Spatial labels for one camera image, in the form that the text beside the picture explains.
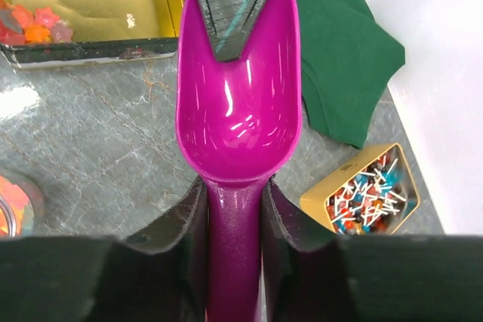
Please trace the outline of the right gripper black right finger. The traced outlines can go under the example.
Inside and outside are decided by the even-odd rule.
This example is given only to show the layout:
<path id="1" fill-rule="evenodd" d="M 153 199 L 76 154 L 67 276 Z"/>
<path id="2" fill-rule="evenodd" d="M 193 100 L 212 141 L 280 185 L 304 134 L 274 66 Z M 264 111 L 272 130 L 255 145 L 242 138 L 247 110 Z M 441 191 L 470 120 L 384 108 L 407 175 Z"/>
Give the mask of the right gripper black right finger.
<path id="1" fill-rule="evenodd" d="M 269 182 L 261 235 L 270 321 L 480 321 L 482 239 L 336 235 Z"/>

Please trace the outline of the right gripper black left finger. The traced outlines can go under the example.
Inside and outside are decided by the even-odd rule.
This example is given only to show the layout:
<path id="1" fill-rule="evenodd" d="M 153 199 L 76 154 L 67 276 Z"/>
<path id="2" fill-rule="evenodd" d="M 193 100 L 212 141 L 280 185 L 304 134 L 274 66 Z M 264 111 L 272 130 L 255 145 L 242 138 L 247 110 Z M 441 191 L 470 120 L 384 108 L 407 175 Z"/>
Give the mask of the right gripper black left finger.
<path id="1" fill-rule="evenodd" d="M 195 179 L 135 234 L 1 243 L 3 321 L 202 321 L 208 296 L 208 190 Z"/>

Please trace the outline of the magenta plastic scoop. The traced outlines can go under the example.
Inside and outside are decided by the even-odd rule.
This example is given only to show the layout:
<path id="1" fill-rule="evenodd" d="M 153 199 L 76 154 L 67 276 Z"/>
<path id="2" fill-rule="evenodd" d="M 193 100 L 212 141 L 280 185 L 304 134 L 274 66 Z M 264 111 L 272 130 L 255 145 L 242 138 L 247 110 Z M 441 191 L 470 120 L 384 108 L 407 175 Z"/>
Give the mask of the magenta plastic scoop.
<path id="1" fill-rule="evenodd" d="M 198 0 L 180 26 L 176 135 L 208 187 L 209 321 L 260 319 L 260 203 L 302 124 L 297 0 L 266 0 L 241 56 L 220 63 Z"/>

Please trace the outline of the gold tin with star candies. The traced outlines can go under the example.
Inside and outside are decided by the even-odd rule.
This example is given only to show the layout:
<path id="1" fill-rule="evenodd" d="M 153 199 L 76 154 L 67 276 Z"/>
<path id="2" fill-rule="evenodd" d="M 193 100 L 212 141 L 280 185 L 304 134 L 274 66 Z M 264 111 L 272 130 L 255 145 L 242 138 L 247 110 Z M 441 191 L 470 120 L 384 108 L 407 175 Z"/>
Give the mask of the gold tin with star candies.
<path id="1" fill-rule="evenodd" d="M 18 69 L 171 57 L 184 0 L 1 0 L 1 53 Z"/>

